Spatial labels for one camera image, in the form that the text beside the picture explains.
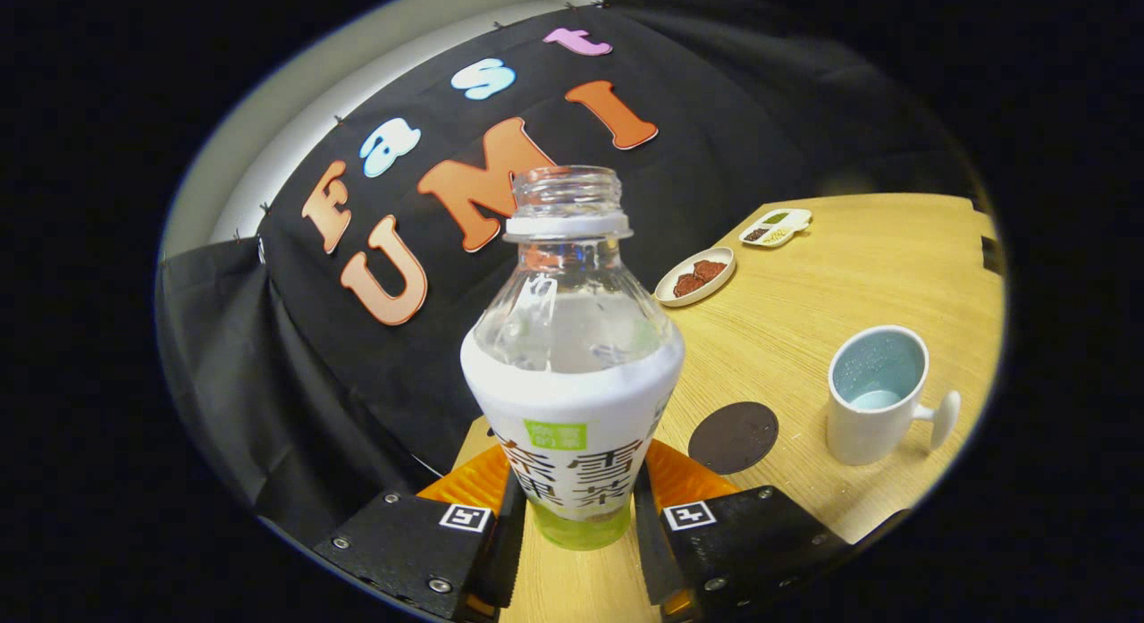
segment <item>black cloth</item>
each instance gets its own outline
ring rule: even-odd
[[[303,544],[380,489],[434,479],[302,341],[256,241],[165,261],[156,306],[167,385],[191,439],[244,505]]]
[[[543,42],[556,27],[587,30],[614,49],[582,56]],[[485,57],[502,59],[516,81],[469,101],[450,79]],[[748,69],[760,62],[764,70]],[[617,150],[594,114],[565,101],[569,89],[602,79],[659,127],[658,137]],[[418,461],[447,471],[479,415],[458,353],[516,249],[494,240],[463,251],[446,208],[416,191],[436,163],[484,167],[485,131],[519,117],[556,163],[614,168],[636,232],[621,253],[652,288],[764,202],[855,191],[966,194],[968,177],[948,167],[944,137],[899,95],[825,40],[715,27],[656,6],[565,9],[463,42],[331,121],[259,227],[265,265],[249,240],[165,262],[157,305],[180,413],[244,504],[313,541],[382,487],[431,481]],[[359,147],[398,117],[421,130],[420,142],[367,178]],[[940,159],[920,159],[930,154]],[[352,219],[326,254],[301,210],[333,160],[347,163],[340,179]],[[424,305],[400,326],[381,325],[340,283],[362,251],[384,289],[403,289],[396,267],[366,245],[386,215],[397,217],[429,280]]]

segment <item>white mug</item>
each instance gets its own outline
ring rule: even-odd
[[[961,396],[950,391],[937,412],[921,406],[929,374],[929,351],[914,330],[875,326],[843,343],[827,382],[831,407],[826,444],[831,455],[848,465],[880,461],[906,436],[915,420],[934,423],[930,450],[953,431]]]

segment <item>green liquid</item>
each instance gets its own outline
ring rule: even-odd
[[[550,510],[532,502],[532,513],[537,519],[537,528],[557,548],[579,552],[598,550],[619,541],[631,525],[631,510],[628,502],[618,510],[615,516],[599,522],[566,520]]]

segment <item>plastic bottle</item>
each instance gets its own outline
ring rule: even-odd
[[[541,533],[573,550],[630,524],[635,478],[683,366],[683,338],[620,259],[633,235],[604,167],[518,175],[509,281],[466,335],[461,367]]]

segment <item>bottle neck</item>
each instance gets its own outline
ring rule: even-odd
[[[588,272],[621,267],[620,241],[614,237],[519,243],[518,265],[535,272]]]

